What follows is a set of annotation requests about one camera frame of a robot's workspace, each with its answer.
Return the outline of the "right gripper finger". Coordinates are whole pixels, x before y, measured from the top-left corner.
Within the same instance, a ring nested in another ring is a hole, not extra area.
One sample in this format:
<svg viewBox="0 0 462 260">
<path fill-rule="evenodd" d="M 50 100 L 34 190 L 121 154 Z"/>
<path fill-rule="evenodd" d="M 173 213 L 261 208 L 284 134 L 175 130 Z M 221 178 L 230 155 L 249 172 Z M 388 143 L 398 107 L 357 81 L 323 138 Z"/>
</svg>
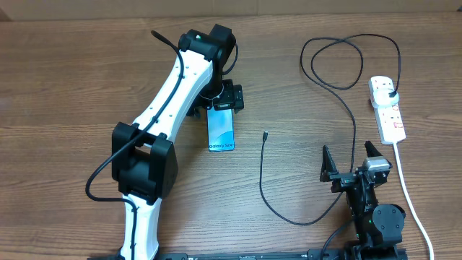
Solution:
<svg viewBox="0 0 462 260">
<path fill-rule="evenodd" d="M 339 174 L 339 171 L 336 168 L 335 162 L 331 156 L 328 146 L 324 145 L 323 154 L 322 154 L 320 181 L 321 182 L 332 181 L 333 176 L 336 176 L 338 174 Z"/>
<path fill-rule="evenodd" d="M 381 157 L 382 154 L 376 149 L 371 141 L 365 142 L 365 149 L 368 157 Z"/>
</svg>

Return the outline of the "Samsung Galaxy smartphone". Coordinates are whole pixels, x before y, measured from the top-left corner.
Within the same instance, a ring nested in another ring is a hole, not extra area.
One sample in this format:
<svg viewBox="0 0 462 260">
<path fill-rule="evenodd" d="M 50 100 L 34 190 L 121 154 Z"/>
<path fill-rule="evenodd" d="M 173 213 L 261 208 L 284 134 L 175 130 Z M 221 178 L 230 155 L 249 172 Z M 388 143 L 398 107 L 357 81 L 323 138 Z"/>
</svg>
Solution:
<svg viewBox="0 0 462 260">
<path fill-rule="evenodd" d="M 235 149 L 232 110 L 207 111 L 208 148 L 210 152 L 233 151 Z"/>
</svg>

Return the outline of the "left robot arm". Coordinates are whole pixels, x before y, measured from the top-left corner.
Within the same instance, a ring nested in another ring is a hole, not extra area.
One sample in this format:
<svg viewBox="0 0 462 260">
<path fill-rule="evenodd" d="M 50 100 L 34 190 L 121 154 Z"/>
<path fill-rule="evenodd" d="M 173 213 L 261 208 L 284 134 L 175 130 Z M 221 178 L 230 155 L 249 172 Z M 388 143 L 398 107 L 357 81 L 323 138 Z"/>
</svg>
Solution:
<svg viewBox="0 0 462 260">
<path fill-rule="evenodd" d="M 126 230 L 118 259 L 154 259 L 159 250 L 157 226 L 162 200 L 178 174 L 174 142 L 185 117 L 198 108 L 238 113 L 244 108 L 242 87 L 225 79 L 231 54 L 238 53 L 230 28 L 210 33 L 189 30 L 173 50 L 176 60 L 154 100 L 130 124 L 112 133 L 112 177 L 126 207 Z"/>
</svg>

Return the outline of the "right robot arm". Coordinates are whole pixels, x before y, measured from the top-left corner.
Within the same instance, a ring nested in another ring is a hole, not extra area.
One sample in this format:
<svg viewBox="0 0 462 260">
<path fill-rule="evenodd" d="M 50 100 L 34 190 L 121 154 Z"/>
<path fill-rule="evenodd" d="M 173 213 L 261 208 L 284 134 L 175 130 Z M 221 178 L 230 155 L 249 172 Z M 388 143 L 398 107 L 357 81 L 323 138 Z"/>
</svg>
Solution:
<svg viewBox="0 0 462 260">
<path fill-rule="evenodd" d="M 392 168 L 370 141 L 365 142 L 367 157 L 350 173 L 340 173 L 327 146 L 323 146 L 320 181 L 330 182 L 333 193 L 345 193 L 352 219 L 337 229 L 325 242 L 354 224 L 357 239 L 341 249 L 323 247 L 321 259 L 406 259 L 406 251 L 397 248 L 402 242 L 406 213 L 397 204 L 380 204 L 375 188 L 387 182 Z"/>
</svg>

